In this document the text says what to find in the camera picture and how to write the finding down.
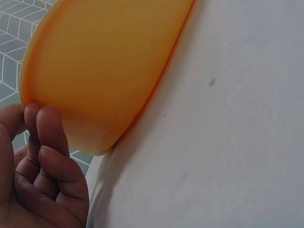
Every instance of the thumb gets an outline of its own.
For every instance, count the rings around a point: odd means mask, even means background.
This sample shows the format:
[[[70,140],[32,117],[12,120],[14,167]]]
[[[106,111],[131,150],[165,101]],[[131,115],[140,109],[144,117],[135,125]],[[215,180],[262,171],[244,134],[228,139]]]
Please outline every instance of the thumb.
[[[0,107],[0,204],[13,192],[14,152],[11,141],[25,129],[20,104]]]

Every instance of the white surface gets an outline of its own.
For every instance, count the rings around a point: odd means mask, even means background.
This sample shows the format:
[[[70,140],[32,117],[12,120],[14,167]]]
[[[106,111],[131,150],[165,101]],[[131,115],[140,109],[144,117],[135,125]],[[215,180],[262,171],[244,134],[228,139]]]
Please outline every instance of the white surface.
[[[93,160],[88,227],[303,227],[303,21],[303,0],[198,0],[149,107]]]

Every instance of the orange silicone lid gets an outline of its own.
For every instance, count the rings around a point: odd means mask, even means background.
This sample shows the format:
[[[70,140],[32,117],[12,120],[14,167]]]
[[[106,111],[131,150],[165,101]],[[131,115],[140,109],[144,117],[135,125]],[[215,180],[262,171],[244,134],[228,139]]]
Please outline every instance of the orange silicone lid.
[[[102,155],[157,84],[193,0],[58,0],[37,27],[20,99],[55,106],[71,146]]]

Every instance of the herringbone pattern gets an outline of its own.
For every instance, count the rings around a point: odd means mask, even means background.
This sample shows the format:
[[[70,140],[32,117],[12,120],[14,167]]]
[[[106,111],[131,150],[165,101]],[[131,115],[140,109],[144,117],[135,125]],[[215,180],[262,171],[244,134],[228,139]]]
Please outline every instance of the herringbone pattern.
[[[23,56],[38,23],[55,0],[0,0],[0,105],[20,102],[18,83]],[[18,135],[17,149],[28,142],[29,133]],[[87,172],[92,157],[70,149],[71,157]]]

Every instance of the dark spot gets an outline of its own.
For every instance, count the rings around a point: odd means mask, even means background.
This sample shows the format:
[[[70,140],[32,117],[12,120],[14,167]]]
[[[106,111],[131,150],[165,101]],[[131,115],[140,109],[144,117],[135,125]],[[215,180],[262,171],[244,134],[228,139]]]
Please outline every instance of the dark spot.
[[[212,78],[211,81],[209,82],[209,86],[213,87],[215,84],[215,81],[216,81],[215,78]]]
[[[151,38],[150,39],[150,43],[153,45],[153,44],[155,44],[155,42],[157,41],[157,38]]]
[[[183,178],[183,179],[187,179],[187,178],[188,178],[188,173],[187,173],[187,172],[184,172],[183,175],[182,175],[182,178]]]

